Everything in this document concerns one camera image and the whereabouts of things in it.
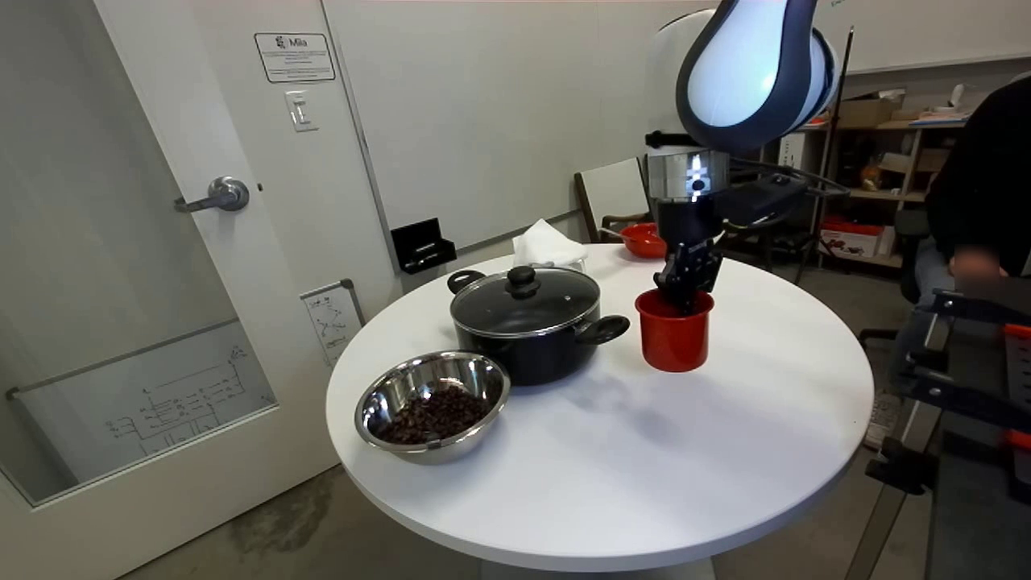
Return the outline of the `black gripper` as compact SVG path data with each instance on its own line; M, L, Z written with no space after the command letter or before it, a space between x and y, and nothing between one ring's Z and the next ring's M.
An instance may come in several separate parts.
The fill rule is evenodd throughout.
M709 148L652 148L644 178L668 245L655 285L674 311L692 310L687 276L695 276L698 296L711 292L724 231L770 231L804 203L803 178L751 162L739 163Z

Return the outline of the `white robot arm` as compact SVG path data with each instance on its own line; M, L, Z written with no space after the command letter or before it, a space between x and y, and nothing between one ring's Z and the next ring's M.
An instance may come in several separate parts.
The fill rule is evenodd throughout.
M656 296L695 311L719 276L728 162L810 122L833 94L817 0L719 0L674 77L682 133L647 135L652 201L668 240Z

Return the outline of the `person's hand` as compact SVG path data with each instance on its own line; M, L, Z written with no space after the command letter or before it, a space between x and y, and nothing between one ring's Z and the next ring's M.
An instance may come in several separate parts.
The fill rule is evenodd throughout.
M1002 263L981 252L956 252L947 267L954 276L1008 276Z

